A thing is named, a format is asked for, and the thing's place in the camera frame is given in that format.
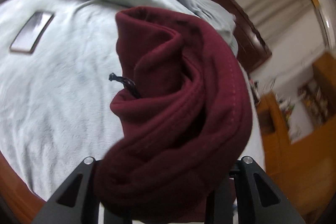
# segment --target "black mechanical bracket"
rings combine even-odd
[[[97,224],[99,200],[92,180],[99,164],[87,157],[45,203],[32,224]],[[238,160],[218,189],[207,198],[205,224],[232,224],[229,178],[233,178],[239,224],[305,224],[281,190],[249,156]],[[131,224],[108,210],[104,224]]]

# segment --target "white blanket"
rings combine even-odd
[[[44,200],[85,157],[101,159],[123,137],[119,118],[109,108],[123,88],[108,81],[111,72],[122,74],[115,51],[115,14],[125,6],[149,5],[199,13],[210,24],[214,18],[208,1],[198,3],[197,9],[206,11],[204,17],[194,6],[179,0],[2,1],[0,151],[28,187]],[[35,52],[9,52],[17,33],[37,10],[53,12],[55,17]],[[218,31],[229,40],[233,37],[233,17],[224,14],[228,17],[217,14],[216,22],[223,22]],[[264,167],[255,109],[252,137],[243,155],[251,155]]]

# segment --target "triangular cutout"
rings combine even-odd
[[[262,179],[262,177],[257,173],[254,173],[253,176],[257,185],[261,205],[263,207],[268,207],[278,204],[280,202],[280,199],[272,191],[268,184]]]
[[[68,188],[64,191],[62,196],[57,200],[58,204],[67,206],[67,207],[74,207],[76,204],[76,199],[78,196],[79,187],[82,182],[83,175],[78,174],[72,183],[68,186]]]

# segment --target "maroon fabric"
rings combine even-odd
[[[123,76],[110,108],[125,138],[97,168],[94,190],[118,215],[170,222],[221,183],[249,139],[252,110],[239,64],[208,23],[137,7],[116,15]]]

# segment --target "fabric fold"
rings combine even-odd
[[[239,63],[205,21],[137,7],[116,15],[126,89],[111,102],[125,137],[97,168],[94,189],[118,215],[170,222],[219,186],[246,146],[252,109]]]

